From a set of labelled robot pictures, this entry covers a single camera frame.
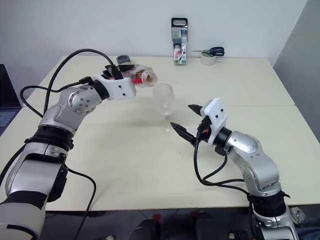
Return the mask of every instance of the black cable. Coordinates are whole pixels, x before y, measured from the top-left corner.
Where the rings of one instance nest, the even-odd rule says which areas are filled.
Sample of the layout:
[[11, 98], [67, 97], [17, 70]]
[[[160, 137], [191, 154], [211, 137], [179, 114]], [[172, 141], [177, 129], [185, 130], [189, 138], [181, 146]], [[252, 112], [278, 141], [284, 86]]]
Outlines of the black cable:
[[255, 231], [255, 229], [254, 229], [254, 226], [253, 226], [252, 214], [253, 214], [252, 202], [249, 202], [249, 212], [248, 212], [248, 216], [249, 216], [249, 228], [250, 228], [250, 233], [251, 233], [251, 236], [252, 236], [254, 239], [259, 240], [258, 237], [257, 237], [256, 231]]
[[43, 108], [43, 114], [45, 114], [45, 112], [48, 110], [48, 105], [49, 105], [49, 98], [50, 98], [50, 92], [51, 92], [51, 88], [54, 84], [54, 81], [59, 73], [59, 71], [62, 69], [62, 67], [71, 59], [73, 58], [75, 55], [78, 55], [80, 53], [84, 53], [84, 52], [91, 52], [91, 53], [95, 53], [95, 54], [99, 54], [101, 56], [103, 56], [105, 59], [108, 60], [108, 62], [114, 66], [114, 63], [112, 62], [112, 60], [103, 52], [100, 52], [98, 50], [94, 50], [94, 49], [90, 49], [90, 48], [84, 48], [84, 49], [79, 49], [77, 51], [74, 51], [73, 53], [71, 53], [69, 56], [67, 56], [61, 63], [60, 65], [57, 67], [57, 69], [54, 71], [50, 82], [49, 82], [49, 86], [48, 86], [48, 90], [46, 91], [46, 95], [45, 95], [45, 102], [44, 102], [44, 108]]
[[50, 218], [53, 218], [53, 217], [55, 217], [55, 216], [57, 216], [57, 215], [58, 215], [58, 213], [54, 213], [54, 214], [52, 214], [51, 216], [46, 216], [45, 219], [50, 219]]
[[43, 118], [44, 116], [43, 116], [40, 112], [38, 112], [35, 108], [33, 108], [33, 107], [27, 102], [27, 100], [26, 100], [25, 97], [24, 97], [24, 92], [25, 92], [25, 90], [27, 90], [27, 89], [29, 89], [29, 88], [31, 88], [31, 87], [35, 87], [35, 86], [25, 86], [24, 88], [22, 88], [21, 91], [20, 91], [20, 98], [21, 98], [22, 102], [23, 102], [29, 109], [31, 109], [32, 112], [34, 112], [35, 114], [37, 114], [40, 118]]
[[[50, 91], [53, 92], [53, 93], [60, 93], [61, 91], [67, 89], [67, 88], [70, 88], [70, 87], [73, 87], [73, 86], [76, 86], [76, 85], [79, 85], [81, 84], [80, 82], [74, 82], [74, 83], [70, 83], [68, 85], [65, 85], [63, 87], [61, 87], [60, 89], [58, 90], [53, 90], [51, 89]], [[37, 114], [38, 116], [40, 116], [41, 118], [43, 118], [43, 115], [38, 112], [35, 108], [33, 108], [28, 102], [27, 100], [25, 99], [24, 97], [24, 92], [28, 89], [43, 89], [43, 90], [48, 90], [47, 87], [44, 87], [44, 86], [37, 86], [37, 85], [30, 85], [30, 86], [25, 86], [24, 88], [21, 89], [20, 91], [20, 98], [22, 100], [22, 102], [29, 108], [31, 109], [31, 111], [33, 111], [35, 114]]]
[[81, 223], [80, 223], [80, 225], [79, 225], [79, 227], [78, 227], [78, 230], [76, 231], [76, 234], [75, 234], [75, 236], [74, 236], [74, 238], [73, 238], [73, 240], [76, 240], [77, 237], [78, 237], [78, 235], [79, 235], [79, 233], [80, 233], [80, 231], [81, 231], [81, 228], [82, 228], [83, 225], [84, 225], [84, 222], [85, 222], [86, 217], [87, 217], [87, 214], [88, 214], [88, 212], [89, 212], [91, 203], [92, 203], [92, 201], [94, 200], [94, 197], [95, 197], [95, 194], [96, 194], [96, 191], [97, 191], [97, 185], [96, 185], [95, 180], [93, 180], [91, 177], [89, 177], [89, 176], [87, 176], [87, 175], [85, 175], [85, 174], [83, 174], [83, 173], [80, 173], [80, 172], [77, 172], [77, 171], [74, 171], [74, 170], [70, 169], [69, 167], [66, 166], [66, 164], [64, 164], [64, 166], [65, 166], [66, 168], [68, 168], [68, 171], [69, 171], [70, 173], [76, 174], [76, 175], [79, 175], [79, 176], [82, 176], [82, 177], [84, 177], [84, 178], [86, 178], [86, 179], [89, 179], [89, 180], [92, 182], [92, 184], [93, 184], [92, 196], [91, 196], [91, 198], [90, 198], [90, 201], [89, 201], [89, 203], [88, 203], [88, 206], [86, 207], [86, 210], [85, 210], [85, 212], [84, 212], [84, 215], [83, 215], [82, 221], [81, 221]]
[[142, 211], [138, 210], [138, 212], [139, 212], [145, 219], [148, 219], [147, 216], [144, 215]]
[[244, 189], [242, 189], [240, 187], [225, 185], [225, 184], [234, 183], [234, 182], [244, 182], [243, 179], [236, 178], [236, 179], [229, 179], [229, 180], [219, 181], [219, 182], [210, 182], [210, 181], [206, 180], [207, 178], [212, 177], [213, 175], [218, 173], [226, 165], [227, 160], [228, 160], [227, 155], [224, 156], [224, 162], [222, 163], [222, 165], [217, 170], [215, 170], [212, 173], [208, 174], [203, 179], [201, 178], [201, 176], [199, 174], [199, 170], [198, 170], [198, 148], [199, 148], [201, 136], [202, 136], [201, 131], [198, 131], [197, 134], [196, 134], [195, 146], [194, 146], [194, 152], [193, 152], [194, 171], [195, 171], [195, 175], [196, 175], [197, 179], [199, 180], [199, 182], [202, 183], [205, 186], [217, 186], [217, 187], [222, 187], [222, 188], [229, 188], [229, 189], [239, 190], [239, 191], [245, 193], [248, 196], [249, 193], [246, 190], [244, 190]]
[[19, 154], [22, 153], [22, 151], [25, 149], [25, 144], [20, 147], [20, 149], [18, 151], [15, 152], [15, 154], [10, 158], [10, 160], [6, 163], [5, 167], [3, 168], [1, 174], [0, 174], [0, 186], [3, 182], [3, 180], [5, 179], [5, 176], [10, 168], [10, 166], [12, 165], [12, 163], [16, 160], [16, 158], [19, 156]]

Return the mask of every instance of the scissors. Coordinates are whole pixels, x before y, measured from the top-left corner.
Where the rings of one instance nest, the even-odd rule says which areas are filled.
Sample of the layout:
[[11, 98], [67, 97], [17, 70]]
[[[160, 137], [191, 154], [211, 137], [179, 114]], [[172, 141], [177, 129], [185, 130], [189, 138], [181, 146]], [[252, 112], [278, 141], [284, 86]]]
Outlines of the scissors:
[[208, 53], [213, 56], [222, 57], [225, 55], [225, 49], [222, 46], [215, 46], [210, 49], [205, 50], [194, 50], [192, 52], [199, 52], [199, 53]]

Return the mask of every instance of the tape roll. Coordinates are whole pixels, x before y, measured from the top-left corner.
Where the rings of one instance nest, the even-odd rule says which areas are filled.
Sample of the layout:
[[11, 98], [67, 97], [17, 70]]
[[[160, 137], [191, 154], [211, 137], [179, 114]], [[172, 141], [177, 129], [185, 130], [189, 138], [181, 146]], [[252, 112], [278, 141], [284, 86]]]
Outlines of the tape roll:
[[200, 57], [200, 62], [206, 66], [212, 66], [216, 62], [216, 56], [211, 55], [210, 53], [202, 52]]

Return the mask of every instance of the red object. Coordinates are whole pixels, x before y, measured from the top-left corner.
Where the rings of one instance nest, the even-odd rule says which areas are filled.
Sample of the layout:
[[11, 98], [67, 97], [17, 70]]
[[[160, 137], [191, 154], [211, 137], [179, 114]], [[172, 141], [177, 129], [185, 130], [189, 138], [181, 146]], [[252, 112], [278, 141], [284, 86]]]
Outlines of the red object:
[[161, 214], [153, 214], [152, 218], [155, 219], [156, 221], [160, 222]]
[[134, 79], [132, 82], [133, 82], [133, 84], [142, 84], [143, 83], [141, 77]]
[[200, 211], [193, 211], [193, 212], [191, 213], [191, 217], [192, 217], [192, 218], [195, 218], [195, 217], [198, 215], [199, 212], [200, 212]]

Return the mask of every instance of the small bottle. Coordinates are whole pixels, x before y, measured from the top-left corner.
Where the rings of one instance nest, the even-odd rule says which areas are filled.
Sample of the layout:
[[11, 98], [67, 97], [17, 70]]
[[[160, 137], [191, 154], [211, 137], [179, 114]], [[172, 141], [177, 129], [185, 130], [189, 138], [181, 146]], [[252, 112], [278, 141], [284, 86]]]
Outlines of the small bottle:
[[140, 88], [152, 87], [156, 85], [158, 81], [157, 75], [154, 73], [152, 67], [134, 64], [134, 67], [130, 70], [122, 72], [124, 77], [132, 79], [134, 85]]

